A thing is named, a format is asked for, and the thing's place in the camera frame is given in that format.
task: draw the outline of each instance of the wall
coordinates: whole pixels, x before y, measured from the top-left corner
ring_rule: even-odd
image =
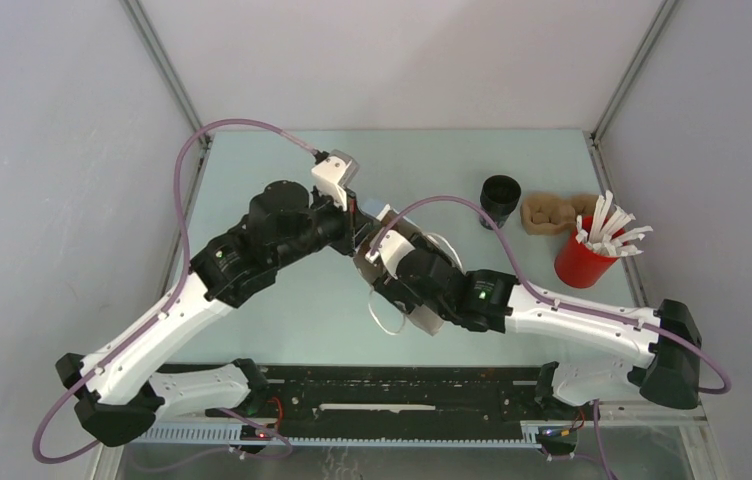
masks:
[[[101,346],[157,297],[189,135],[116,1],[0,2],[0,478],[81,478],[29,445],[61,393],[53,364]],[[71,409],[50,455],[89,441]]]
[[[654,301],[691,307],[732,374],[704,398],[734,478],[752,478],[752,2],[682,2],[603,141],[622,201],[656,227]]]
[[[661,0],[143,3],[206,119],[591,130]]]

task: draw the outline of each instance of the red cup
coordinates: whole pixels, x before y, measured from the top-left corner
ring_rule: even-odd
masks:
[[[591,221],[593,217],[582,218],[582,229],[591,231]],[[599,255],[586,247],[584,243],[576,241],[574,232],[564,248],[561,249],[556,257],[555,268],[556,274],[562,282],[574,288],[588,288],[597,283],[597,280],[606,273],[618,257],[607,257]],[[612,235],[612,238],[623,235],[624,230],[620,229]]]

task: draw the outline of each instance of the robotic arm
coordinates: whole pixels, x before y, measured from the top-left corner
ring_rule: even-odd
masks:
[[[634,319],[630,327],[607,319],[549,307],[536,301],[513,275],[491,270],[463,272],[413,224],[401,221],[370,253],[370,242],[390,214],[376,218],[358,209],[347,188],[358,169],[341,152],[318,157],[315,188],[277,181],[253,197],[249,212],[212,239],[190,262],[190,274],[167,313],[168,292],[112,342],[86,356],[66,354],[56,364],[66,388],[94,370],[76,396],[83,428],[107,446],[128,443],[156,421],[209,408],[264,403],[267,381],[252,360],[215,370],[160,374],[158,368],[188,340],[252,295],[275,283],[277,272],[329,246],[353,257],[373,288],[412,323],[434,335],[444,321],[474,332],[531,332],[581,342],[616,359],[597,365],[545,365],[539,401],[582,405],[609,385],[640,387],[653,402],[674,408],[697,405],[699,359],[638,328],[651,323],[700,344],[684,305],[665,301],[658,311],[626,309],[554,295],[568,303],[614,311]],[[104,367],[96,365],[146,319],[158,322]]]

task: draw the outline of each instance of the table surface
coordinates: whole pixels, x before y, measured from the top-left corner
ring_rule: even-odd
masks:
[[[515,178],[523,196],[547,191],[562,196],[598,192],[581,131],[441,130],[321,131],[298,135],[325,150],[352,155],[360,170],[351,184],[360,201],[388,202],[400,210],[432,195],[479,199],[482,182],[495,174]],[[267,132],[220,132],[190,217],[194,249],[234,224],[250,198],[275,180],[311,188],[313,159]],[[476,214],[453,203],[430,204],[410,215],[426,231],[444,235],[465,268],[509,271],[502,247]],[[555,292],[620,306],[634,306],[623,267],[614,265],[592,288],[564,285],[553,259],[566,236],[527,235],[515,211],[504,232],[528,278]],[[260,364],[507,366],[541,365],[606,356],[581,345],[531,334],[470,333],[445,324],[434,337],[409,325],[384,334],[367,311],[369,287],[352,260],[325,249],[282,270],[276,284],[202,331],[171,361],[229,362],[249,357]],[[374,308],[389,329],[400,315],[378,296]]]

